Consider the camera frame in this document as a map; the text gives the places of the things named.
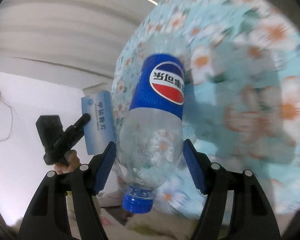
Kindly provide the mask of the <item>person's left hand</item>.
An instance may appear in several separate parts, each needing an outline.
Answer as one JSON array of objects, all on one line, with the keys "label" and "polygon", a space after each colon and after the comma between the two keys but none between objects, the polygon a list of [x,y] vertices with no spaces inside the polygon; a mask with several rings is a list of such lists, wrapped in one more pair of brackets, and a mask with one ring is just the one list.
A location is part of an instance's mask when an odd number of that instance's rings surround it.
[{"label": "person's left hand", "polygon": [[68,162],[68,166],[62,164],[62,163],[56,163],[54,165],[54,170],[57,172],[57,174],[65,174],[73,172],[75,169],[80,167],[80,159],[77,156],[77,152],[75,150],[70,150],[67,152],[68,158],[66,159]]}]

